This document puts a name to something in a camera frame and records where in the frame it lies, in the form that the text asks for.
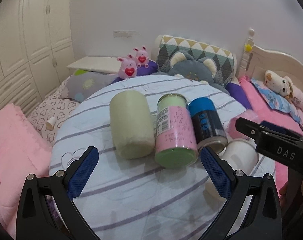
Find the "white wardrobe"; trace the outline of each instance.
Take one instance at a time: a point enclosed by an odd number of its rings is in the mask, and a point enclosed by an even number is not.
[[[3,0],[0,4],[0,109],[28,115],[68,76],[74,62],[69,0]]]

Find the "white bed frame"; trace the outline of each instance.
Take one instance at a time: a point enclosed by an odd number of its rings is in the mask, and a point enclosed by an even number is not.
[[[250,29],[248,41],[253,41],[253,35],[254,31]],[[235,75],[240,78],[246,74],[250,78],[265,81],[266,70],[271,70],[281,77],[290,77],[293,84],[303,92],[303,64],[291,55],[262,49],[255,44],[251,53],[244,50]]]

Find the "purple cushion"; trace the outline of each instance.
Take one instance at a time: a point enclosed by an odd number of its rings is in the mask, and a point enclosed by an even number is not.
[[[240,85],[234,83],[228,83],[226,90],[230,93],[230,96],[235,98],[239,103],[243,105],[246,109],[253,109],[248,101],[248,98]]]
[[[150,60],[149,61],[149,67],[145,68],[144,66],[141,66],[140,68],[137,69],[137,76],[148,76],[150,74],[153,74],[157,72],[157,64],[156,62]],[[114,84],[116,82],[122,81],[123,79],[120,77],[117,77],[111,84]]]

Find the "stuffed animal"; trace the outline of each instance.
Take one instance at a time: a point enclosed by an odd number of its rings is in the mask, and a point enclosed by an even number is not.
[[[270,90],[286,98],[303,112],[303,92],[293,84],[289,77],[282,78],[275,72],[267,70],[265,84]]]
[[[188,52],[179,50],[170,59],[170,70],[168,73],[158,72],[157,74],[184,77],[189,80],[199,81],[202,84],[209,84],[229,95],[229,92],[224,87],[214,83],[213,78],[216,73],[217,67],[212,59],[204,57],[194,60]]]
[[[131,54],[128,54],[127,58],[118,57],[117,60],[122,63],[118,71],[118,76],[120,78],[128,79],[137,75],[137,67],[141,67],[141,65],[136,64]]]
[[[136,56],[135,56],[135,62],[138,66],[138,64],[141,64],[142,66],[145,66],[145,68],[148,68],[149,65],[149,54],[146,51],[146,47],[143,46],[142,49],[137,49],[134,48],[134,51],[136,51]]]

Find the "pink label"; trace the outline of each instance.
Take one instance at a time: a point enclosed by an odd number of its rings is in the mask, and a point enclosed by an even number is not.
[[[197,150],[190,114],[181,106],[169,106],[157,114],[156,153],[175,147]]]

